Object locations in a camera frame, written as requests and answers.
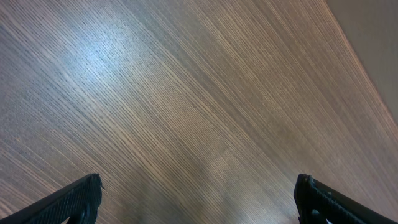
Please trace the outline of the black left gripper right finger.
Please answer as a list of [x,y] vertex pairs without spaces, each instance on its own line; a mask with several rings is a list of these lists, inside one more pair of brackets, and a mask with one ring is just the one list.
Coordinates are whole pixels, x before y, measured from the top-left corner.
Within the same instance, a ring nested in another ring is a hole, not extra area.
[[397,224],[307,174],[298,175],[294,199],[300,224]]

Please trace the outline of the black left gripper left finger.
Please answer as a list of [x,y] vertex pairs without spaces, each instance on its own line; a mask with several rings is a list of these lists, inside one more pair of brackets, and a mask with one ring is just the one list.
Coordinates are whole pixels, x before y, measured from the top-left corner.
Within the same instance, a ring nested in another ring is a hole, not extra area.
[[99,174],[88,174],[18,212],[2,224],[86,223],[95,224],[102,200]]

